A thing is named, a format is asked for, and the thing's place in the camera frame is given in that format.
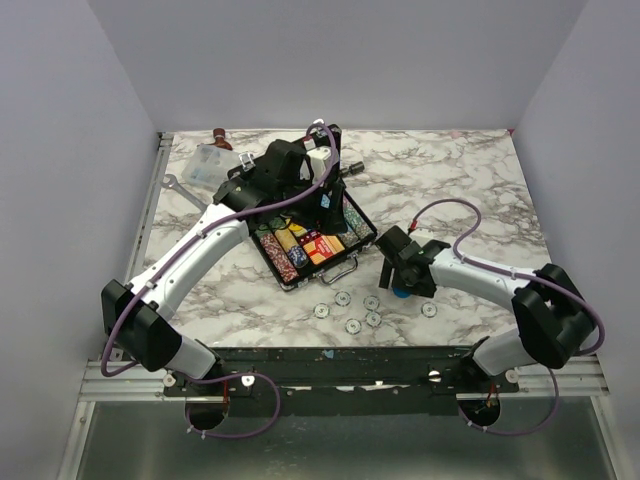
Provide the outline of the red playing card deck box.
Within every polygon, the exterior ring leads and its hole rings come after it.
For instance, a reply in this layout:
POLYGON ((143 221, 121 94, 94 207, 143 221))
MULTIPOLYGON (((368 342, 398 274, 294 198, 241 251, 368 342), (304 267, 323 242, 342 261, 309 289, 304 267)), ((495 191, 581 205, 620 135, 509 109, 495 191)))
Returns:
POLYGON ((302 240, 302 248, 313 265, 321 265, 345 250, 337 236, 307 236, 302 240))

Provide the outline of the yellow round dealer button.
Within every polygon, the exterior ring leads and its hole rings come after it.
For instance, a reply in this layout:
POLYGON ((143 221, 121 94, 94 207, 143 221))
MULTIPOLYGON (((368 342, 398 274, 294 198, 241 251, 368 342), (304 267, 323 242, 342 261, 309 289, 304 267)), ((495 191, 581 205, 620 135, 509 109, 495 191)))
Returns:
POLYGON ((308 233, 308 230, 298 224, 295 224, 293 222, 291 222, 288 225, 288 229, 290 230, 290 232, 297 238, 303 237, 304 235, 306 235, 308 233))

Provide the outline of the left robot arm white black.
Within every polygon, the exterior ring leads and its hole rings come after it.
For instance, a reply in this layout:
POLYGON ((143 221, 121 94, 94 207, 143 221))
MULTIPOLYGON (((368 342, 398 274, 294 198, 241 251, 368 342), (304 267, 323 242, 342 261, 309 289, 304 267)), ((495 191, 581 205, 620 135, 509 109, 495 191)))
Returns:
POLYGON ((170 319, 204 275, 249 237, 251 224, 285 214, 325 233, 344 231, 339 164, 339 141, 328 132, 275 140, 262 156, 231 169, 200 220, 159 261, 128 283, 112 280, 102 290, 108 336, 102 375, 123 373, 108 367, 119 347, 134 365, 178 372, 197 393, 214 393, 222 380, 218 356, 177 332, 170 319))

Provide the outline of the blue round dealer button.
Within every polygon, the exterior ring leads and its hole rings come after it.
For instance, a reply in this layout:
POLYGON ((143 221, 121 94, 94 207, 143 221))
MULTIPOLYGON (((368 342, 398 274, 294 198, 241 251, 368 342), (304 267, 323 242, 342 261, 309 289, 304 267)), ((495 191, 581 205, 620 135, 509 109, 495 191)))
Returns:
POLYGON ((409 298, 411 296, 410 292, 405 291, 405 290, 400 289, 400 288, 393 287, 392 291, 398 298, 401 298, 401 299, 406 299, 406 298, 409 298))

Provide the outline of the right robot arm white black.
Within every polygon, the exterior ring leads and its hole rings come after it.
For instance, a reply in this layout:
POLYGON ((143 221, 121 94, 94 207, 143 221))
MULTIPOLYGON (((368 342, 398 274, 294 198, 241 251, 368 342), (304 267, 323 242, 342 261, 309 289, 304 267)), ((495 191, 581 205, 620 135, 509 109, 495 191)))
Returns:
POLYGON ((471 391, 485 390, 497 375, 516 367, 538 363, 560 369, 596 329, 566 272, 554 264, 539 270, 483 264, 446 242, 420 245, 397 226, 376 246, 384 257, 379 281, 384 289, 432 298, 438 288, 452 288, 513 314, 514 328, 478 341, 466 355, 460 379, 471 391))

